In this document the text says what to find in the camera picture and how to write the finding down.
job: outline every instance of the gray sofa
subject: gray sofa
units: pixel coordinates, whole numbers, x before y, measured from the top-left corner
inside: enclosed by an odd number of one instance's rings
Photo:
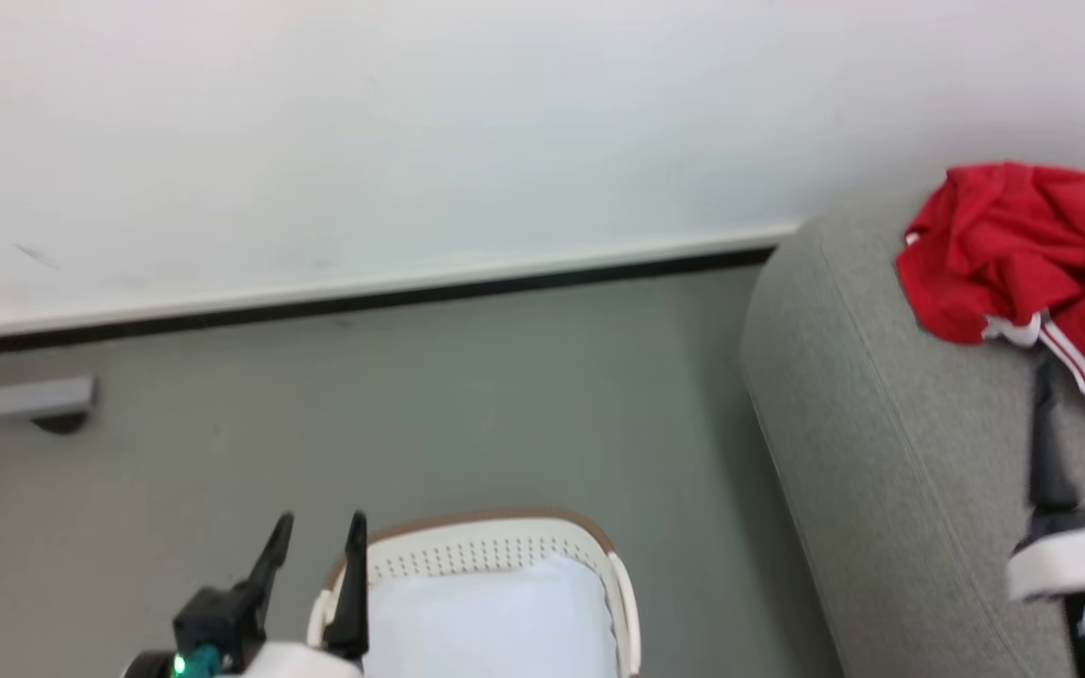
[[[837,210],[773,254],[745,382],[848,677],[1071,675],[1060,610],[1004,594],[1032,356],[917,327],[892,261],[923,199]],[[1085,495],[1085,402],[1059,391]]]

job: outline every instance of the white cloth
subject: white cloth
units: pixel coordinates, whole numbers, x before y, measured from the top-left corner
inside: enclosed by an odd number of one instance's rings
[[[371,589],[369,678],[616,678],[602,580],[551,558]]]

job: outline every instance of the white plastic basket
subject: white plastic basket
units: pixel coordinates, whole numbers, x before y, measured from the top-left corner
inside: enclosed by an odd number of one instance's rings
[[[620,678],[638,677],[641,664],[639,609],[630,576],[605,532],[574,512],[503,510],[422,521],[371,536],[367,549],[369,587],[399,576],[463,575],[528,567],[551,554],[589,566],[605,588],[614,621]],[[337,606],[345,559],[329,575],[309,618],[307,643],[320,636]]]

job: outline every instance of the gray floor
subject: gray floor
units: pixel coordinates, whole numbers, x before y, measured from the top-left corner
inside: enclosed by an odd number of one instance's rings
[[[756,270],[0,356],[93,370],[72,438],[0,425],[0,675],[117,675],[199,584],[296,539],[268,628],[303,634],[350,511],[584,512],[636,584],[644,674],[838,675],[736,369]]]

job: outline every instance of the red cloth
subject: red cloth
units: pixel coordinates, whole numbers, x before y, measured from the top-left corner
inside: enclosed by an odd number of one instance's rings
[[[1085,395],[1085,174],[952,168],[907,241],[898,274],[927,330],[976,344],[1017,325],[1008,338],[1041,340]]]

